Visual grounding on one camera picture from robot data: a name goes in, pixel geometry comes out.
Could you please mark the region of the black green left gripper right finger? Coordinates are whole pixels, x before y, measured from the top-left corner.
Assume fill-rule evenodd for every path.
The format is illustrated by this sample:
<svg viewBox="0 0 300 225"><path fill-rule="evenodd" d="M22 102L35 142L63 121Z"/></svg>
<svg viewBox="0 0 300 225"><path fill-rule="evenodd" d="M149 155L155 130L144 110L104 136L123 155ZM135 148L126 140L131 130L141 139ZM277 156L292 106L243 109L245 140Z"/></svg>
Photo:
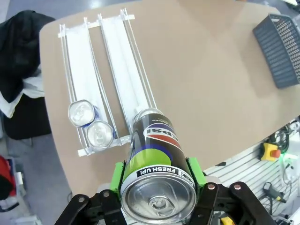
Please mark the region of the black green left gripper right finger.
<svg viewBox="0 0 300 225"><path fill-rule="evenodd" d="M208 182L195 157L187 158L186 161L197 193L190 225L210 225L214 212L224 212L236 225L276 223L246 183L238 181L225 187Z"/></svg>

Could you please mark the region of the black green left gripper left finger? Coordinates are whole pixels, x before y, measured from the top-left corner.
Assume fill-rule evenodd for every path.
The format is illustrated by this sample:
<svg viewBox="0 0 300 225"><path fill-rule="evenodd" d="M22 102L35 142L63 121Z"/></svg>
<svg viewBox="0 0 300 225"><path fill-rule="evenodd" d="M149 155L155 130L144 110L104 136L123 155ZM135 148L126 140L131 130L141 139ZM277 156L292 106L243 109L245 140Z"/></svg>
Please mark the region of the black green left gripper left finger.
<svg viewBox="0 0 300 225"><path fill-rule="evenodd" d="M125 163L115 165L110 187L95 193L93 197L77 194L68 203L55 222L57 225L125 225L121 211L120 187Z"/></svg>

